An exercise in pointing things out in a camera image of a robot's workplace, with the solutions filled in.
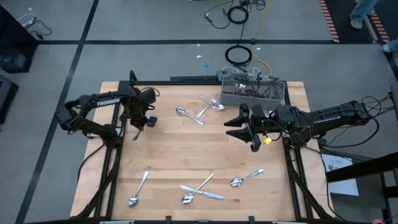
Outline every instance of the metal basket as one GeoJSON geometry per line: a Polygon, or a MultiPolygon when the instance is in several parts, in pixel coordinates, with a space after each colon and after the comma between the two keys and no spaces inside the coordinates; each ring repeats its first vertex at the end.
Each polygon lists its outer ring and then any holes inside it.
{"type": "Polygon", "coordinates": [[[223,77],[220,101],[225,106],[250,108],[260,105],[263,110],[275,110],[284,100],[285,83],[276,77],[255,77],[247,73],[232,73],[223,77]]]}

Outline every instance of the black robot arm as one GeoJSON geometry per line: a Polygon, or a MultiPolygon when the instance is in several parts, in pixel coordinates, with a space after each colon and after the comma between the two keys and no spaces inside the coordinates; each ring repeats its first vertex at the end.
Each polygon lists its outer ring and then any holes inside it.
{"type": "Polygon", "coordinates": [[[312,137],[326,134],[342,125],[362,126],[369,122],[365,106],[357,101],[350,101],[342,105],[318,110],[303,112],[290,105],[279,106],[275,111],[264,114],[260,106],[252,108],[249,114],[249,107],[241,104],[239,116],[231,121],[225,122],[225,126],[246,127],[240,130],[231,130],[226,133],[230,136],[241,139],[245,142],[252,142],[251,149],[257,152],[261,141],[257,134],[284,132],[289,134],[292,146],[303,146],[312,137]]]}
{"type": "Polygon", "coordinates": [[[156,93],[152,88],[140,91],[133,86],[126,85],[119,91],[101,93],[97,95],[83,95],[77,100],[66,102],[55,112],[55,117],[61,128],[68,132],[82,130],[87,136],[88,133],[101,137],[107,147],[118,147],[120,138],[112,124],[98,124],[86,119],[87,114],[94,108],[115,105],[121,103],[128,110],[128,114],[122,114],[121,119],[129,118],[130,124],[140,132],[150,119],[154,125],[156,118],[147,118],[146,111],[153,110],[151,105],[156,101],[156,93]]]}

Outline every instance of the knife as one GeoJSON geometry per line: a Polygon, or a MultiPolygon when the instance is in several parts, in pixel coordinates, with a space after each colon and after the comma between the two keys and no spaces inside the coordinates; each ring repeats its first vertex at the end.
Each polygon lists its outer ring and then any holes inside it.
{"type": "MultiPolygon", "coordinates": [[[[180,185],[180,189],[181,190],[186,190],[187,192],[194,192],[195,191],[195,189],[192,189],[192,188],[187,187],[185,185],[180,185]]],[[[196,194],[201,194],[201,195],[204,195],[204,196],[209,197],[209,198],[215,198],[215,199],[220,199],[220,200],[224,200],[225,199],[224,196],[213,194],[213,193],[209,193],[209,192],[202,192],[202,191],[199,191],[199,190],[196,191],[196,194]]]]}

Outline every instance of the yellow cable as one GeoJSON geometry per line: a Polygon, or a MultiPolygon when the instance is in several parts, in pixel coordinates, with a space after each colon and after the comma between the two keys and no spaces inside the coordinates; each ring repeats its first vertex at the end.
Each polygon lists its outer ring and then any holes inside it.
{"type": "MultiPolygon", "coordinates": [[[[270,3],[271,3],[271,0],[267,0],[266,8],[265,8],[264,12],[262,13],[261,20],[260,20],[260,24],[259,24],[259,28],[258,28],[258,30],[257,30],[257,34],[256,34],[256,37],[254,38],[254,40],[257,40],[257,37],[258,37],[259,34],[260,34],[260,31],[261,31],[261,28],[262,28],[262,24],[264,23],[264,18],[266,17],[266,14],[267,14],[267,11],[268,11],[268,7],[269,7],[270,3]]],[[[267,63],[265,63],[265,62],[263,62],[261,59],[259,59],[259,58],[257,57],[256,53],[251,49],[251,46],[252,46],[252,45],[250,45],[250,51],[251,51],[251,53],[254,55],[254,57],[255,57],[259,62],[261,62],[262,64],[264,64],[264,65],[269,69],[269,75],[271,76],[271,75],[272,75],[271,66],[269,66],[267,63]]]]}

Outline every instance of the white cable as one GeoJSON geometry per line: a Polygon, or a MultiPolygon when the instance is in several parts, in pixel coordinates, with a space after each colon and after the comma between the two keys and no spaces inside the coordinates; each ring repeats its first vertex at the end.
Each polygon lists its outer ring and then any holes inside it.
{"type": "Polygon", "coordinates": [[[33,13],[27,13],[27,14],[21,16],[20,18],[18,18],[17,21],[19,21],[20,19],[22,19],[23,17],[28,16],[28,15],[32,15],[33,17],[36,17],[35,14],[33,14],[33,13]]]}
{"type": "Polygon", "coordinates": [[[234,68],[234,67],[230,67],[230,66],[227,66],[227,67],[225,67],[225,68],[223,68],[223,69],[221,69],[221,70],[223,71],[223,70],[225,70],[226,68],[230,68],[230,69],[234,70],[235,72],[238,72],[238,73],[239,73],[238,69],[236,69],[236,68],[234,68]]]}
{"type": "Polygon", "coordinates": [[[33,13],[27,13],[27,14],[21,16],[20,18],[18,18],[17,21],[19,21],[20,19],[22,19],[22,18],[24,18],[25,16],[28,16],[28,15],[32,15],[33,18],[31,18],[31,19],[30,19],[29,21],[27,21],[26,23],[22,24],[23,27],[27,27],[27,26],[29,26],[29,25],[32,25],[33,22],[36,20],[36,15],[35,15],[35,14],[33,14],[33,13]]]}
{"type": "Polygon", "coordinates": [[[260,70],[258,69],[258,68],[253,68],[253,75],[257,75],[257,74],[260,74],[260,70]]]}

